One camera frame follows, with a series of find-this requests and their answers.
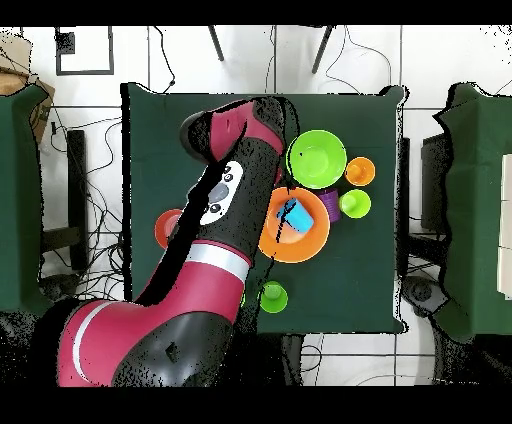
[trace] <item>green tablecloth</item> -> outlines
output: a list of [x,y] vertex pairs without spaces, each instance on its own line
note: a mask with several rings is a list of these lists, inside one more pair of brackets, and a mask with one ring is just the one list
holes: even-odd
[[0,311],[41,315],[50,302],[39,291],[41,183],[29,118],[47,94],[29,85],[0,96]]
[[[129,84],[128,91],[135,298],[163,254],[154,237],[156,219],[168,209],[185,205],[187,191],[204,169],[181,147],[181,123],[197,111],[249,96],[159,95],[135,84]],[[367,187],[372,209],[364,219],[343,216],[331,226],[325,247],[314,258],[300,264],[276,263],[272,268],[269,279],[286,288],[288,306],[279,314],[261,312],[258,331],[400,332],[402,325],[393,318],[393,207],[397,106],[404,97],[403,89],[392,87],[384,96],[286,97],[297,109],[302,132],[333,132],[345,144],[349,160],[367,156],[377,172]],[[350,189],[344,178],[337,186],[340,192]],[[258,252],[247,279],[248,299],[256,295],[257,283],[269,264],[270,259]]]
[[440,114],[453,145],[446,175],[452,232],[444,288],[452,298],[435,318],[453,339],[512,334],[512,301],[497,291],[502,157],[512,153],[512,99],[472,84],[450,90]]

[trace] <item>green cup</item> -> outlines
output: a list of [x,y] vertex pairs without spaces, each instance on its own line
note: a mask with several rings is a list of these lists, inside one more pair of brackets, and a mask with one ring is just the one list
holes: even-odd
[[288,294],[277,281],[268,281],[263,285],[261,309],[269,314],[281,312],[288,304]]
[[340,197],[339,207],[349,218],[362,218],[372,206],[370,196],[359,189],[350,190]]

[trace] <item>orange bowl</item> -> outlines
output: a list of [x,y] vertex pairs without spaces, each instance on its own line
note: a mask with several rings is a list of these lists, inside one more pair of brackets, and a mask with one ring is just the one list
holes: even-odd
[[[301,234],[285,223],[278,237],[281,219],[277,218],[277,212],[287,200],[294,197],[313,218],[313,226],[307,233]],[[270,198],[259,248],[265,256],[273,256],[278,262],[303,262],[315,256],[324,247],[330,225],[327,209],[316,195],[303,188],[295,188],[288,193],[286,187],[279,187],[272,192]]]
[[181,215],[181,209],[171,209],[165,211],[158,217],[155,224],[155,238],[157,243],[163,249],[167,249],[167,237],[171,234],[178,218]]

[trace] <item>floor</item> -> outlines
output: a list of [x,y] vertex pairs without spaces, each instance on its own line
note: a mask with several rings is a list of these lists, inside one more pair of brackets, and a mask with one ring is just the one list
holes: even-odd
[[[512,94],[510,26],[356,26],[350,25],[340,55],[346,28],[338,25],[332,32],[316,75],[311,73],[323,29],[279,25],[277,29],[278,93],[378,93],[391,84],[409,90],[404,107],[404,135],[411,139],[411,217],[421,214],[420,147],[422,140],[438,134],[441,127],[432,115],[446,103],[448,89],[456,82],[474,81],[488,93]],[[138,82],[151,90],[166,89],[172,76],[162,54],[176,76],[170,93],[262,93],[274,92],[274,64],[271,58],[275,33],[271,25],[217,26],[225,56],[220,62],[207,27],[161,27],[163,41],[154,27],[113,27],[113,75],[57,76],[53,28],[3,28],[21,33],[33,43],[31,71],[55,87],[55,107],[49,121],[67,128],[102,121],[83,127],[87,140],[87,168],[94,170],[111,160],[110,166],[89,174],[89,181],[103,194],[108,209],[121,220],[121,82]],[[61,28],[74,31],[75,55],[62,57],[62,70],[109,69],[107,27]],[[354,43],[376,49],[363,49]],[[48,127],[41,144],[45,228],[67,225],[66,155],[61,131],[52,137]],[[104,205],[97,190],[91,190],[95,202]],[[94,211],[90,206],[89,227],[94,229]],[[411,219],[411,231],[422,231]],[[107,216],[101,227],[98,247],[117,241],[120,223]],[[91,237],[95,242],[96,235]],[[69,261],[67,249],[59,251]],[[46,255],[43,272],[69,272],[53,253]],[[91,267],[101,276],[111,269],[107,255]],[[423,271],[436,276],[435,268]],[[96,283],[97,292],[104,290]],[[109,280],[111,295],[122,298],[122,284]],[[410,306],[399,302],[399,287],[394,300],[396,316],[407,324],[403,334],[311,334],[306,336],[302,368],[305,385],[423,385],[431,384],[434,367],[432,329],[426,319],[416,317]]]

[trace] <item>red bowl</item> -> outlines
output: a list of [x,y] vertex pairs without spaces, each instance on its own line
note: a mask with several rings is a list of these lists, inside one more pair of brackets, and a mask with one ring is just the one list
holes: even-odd
[[181,212],[181,209],[171,209],[164,212],[156,220],[155,238],[163,249],[167,249],[167,237],[169,237],[176,222],[178,222]]

